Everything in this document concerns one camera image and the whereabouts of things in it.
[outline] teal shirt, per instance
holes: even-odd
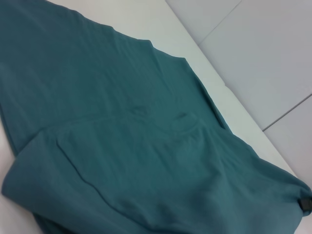
[[[234,136],[184,58],[0,1],[2,193],[47,234],[293,234],[312,196]]]

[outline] teal fabric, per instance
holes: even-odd
[[[184,58],[0,0],[2,193],[46,234],[293,234],[312,196],[234,136]]]

